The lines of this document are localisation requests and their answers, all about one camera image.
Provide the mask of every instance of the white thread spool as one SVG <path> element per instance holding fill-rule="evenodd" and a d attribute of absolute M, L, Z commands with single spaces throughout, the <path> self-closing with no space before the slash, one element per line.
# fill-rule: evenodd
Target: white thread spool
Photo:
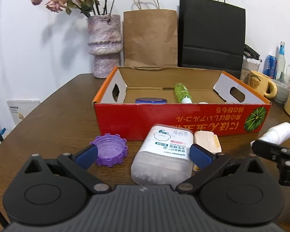
<path fill-rule="evenodd" d="M 268 129 L 268 131 L 259 139 L 280 145 L 288 138 L 290 138 L 290 123 L 284 122 Z"/>

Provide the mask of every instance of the red cardboard box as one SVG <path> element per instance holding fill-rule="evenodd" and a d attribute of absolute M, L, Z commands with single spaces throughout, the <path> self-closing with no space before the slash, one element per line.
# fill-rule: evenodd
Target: red cardboard box
<path fill-rule="evenodd" d="M 177 104 L 177 83 L 186 85 L 192 104 Z M 168 103 L 135 104 L 141 97 L 164 98 Z M 143 141 L 154 124 L 193 132 L 207 130 L 218 136 L 259 132 L 271 102 L 220 70 L 116 67 L 93 99 L 93 106 L 102 135 L 120 134 L 128 141 Z"/>

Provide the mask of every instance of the blue gripper pad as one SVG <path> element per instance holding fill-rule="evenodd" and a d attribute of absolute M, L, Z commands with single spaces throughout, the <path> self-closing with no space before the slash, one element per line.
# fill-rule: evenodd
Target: blue gripper pad
<path fill-rule="evenodd" d="M 198 168 L 204 169 L 216 159 L 216 155 L 212 154 L 198 144 L 192 144 L 189 150 L 190 159 Z"/>
<path fill-rule="evenodd" d="M 75 163 L 87 170 L 96 161 L 98 157 L 98 148 L 96 145 L 90 145 L 76 153 L 74 157 Z"/>

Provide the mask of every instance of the bear mug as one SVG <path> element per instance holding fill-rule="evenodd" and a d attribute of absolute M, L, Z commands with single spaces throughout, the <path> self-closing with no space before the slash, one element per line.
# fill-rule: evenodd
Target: bear mug
<path fill-rule="evenodd" d="M 277 94 L 277 86 L 271 81 L 271 78 L 260 72 L 251 70 L 248 80 L 248 85 L 260 95 L 272 99 Z"/>

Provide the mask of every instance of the flower vase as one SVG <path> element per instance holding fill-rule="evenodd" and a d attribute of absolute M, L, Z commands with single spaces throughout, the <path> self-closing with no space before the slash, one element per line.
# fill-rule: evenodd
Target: flower vase
<path fill-rule="evenodd" d="M 106 78 L 119 66 L 122 51 L 120 15 L 98 15 L 88 18 L 89 54 L 94 55 L 93 75 Z"/>

